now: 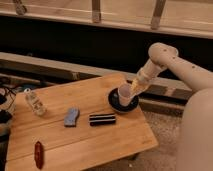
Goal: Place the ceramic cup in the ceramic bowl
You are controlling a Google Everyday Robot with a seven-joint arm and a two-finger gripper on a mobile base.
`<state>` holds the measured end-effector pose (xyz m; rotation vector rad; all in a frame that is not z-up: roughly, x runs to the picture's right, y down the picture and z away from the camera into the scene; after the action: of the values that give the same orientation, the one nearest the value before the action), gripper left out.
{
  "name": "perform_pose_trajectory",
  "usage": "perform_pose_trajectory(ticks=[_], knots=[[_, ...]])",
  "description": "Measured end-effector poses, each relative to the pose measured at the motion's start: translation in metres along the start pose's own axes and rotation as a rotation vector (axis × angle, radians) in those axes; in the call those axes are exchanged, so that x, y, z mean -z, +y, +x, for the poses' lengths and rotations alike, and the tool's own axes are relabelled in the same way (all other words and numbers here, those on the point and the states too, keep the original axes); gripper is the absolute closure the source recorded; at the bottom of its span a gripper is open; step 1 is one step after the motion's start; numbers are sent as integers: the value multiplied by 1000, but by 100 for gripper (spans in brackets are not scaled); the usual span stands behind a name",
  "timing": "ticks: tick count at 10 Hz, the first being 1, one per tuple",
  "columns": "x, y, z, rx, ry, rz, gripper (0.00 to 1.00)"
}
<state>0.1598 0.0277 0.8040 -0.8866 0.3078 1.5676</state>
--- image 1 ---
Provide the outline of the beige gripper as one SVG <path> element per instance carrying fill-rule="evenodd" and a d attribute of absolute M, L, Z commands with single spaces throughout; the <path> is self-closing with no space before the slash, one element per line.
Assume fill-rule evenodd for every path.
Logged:
<path fill-rule="evenodd" d="M 136 77 L 133 79 L 131 93 L 140 94 L 146 91 L 151 85 L 151 82 L 164 70 L 164 66 L 157 65 L 151 60 L 148 60 L 146 64 L 140 68 Z"/>

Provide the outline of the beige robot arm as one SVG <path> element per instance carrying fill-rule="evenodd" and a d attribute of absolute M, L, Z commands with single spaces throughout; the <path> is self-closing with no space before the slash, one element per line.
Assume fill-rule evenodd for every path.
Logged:
<path fill-rule="evenodd" d="M 169 69 L 194 94 L 188 100 L 180 129 L 176 171 L 213 171 L 213 72 L 178 56 L 175 47 L 154 43 L 149 59 L 131 85 L 142 93 L 162 71 Z"/>

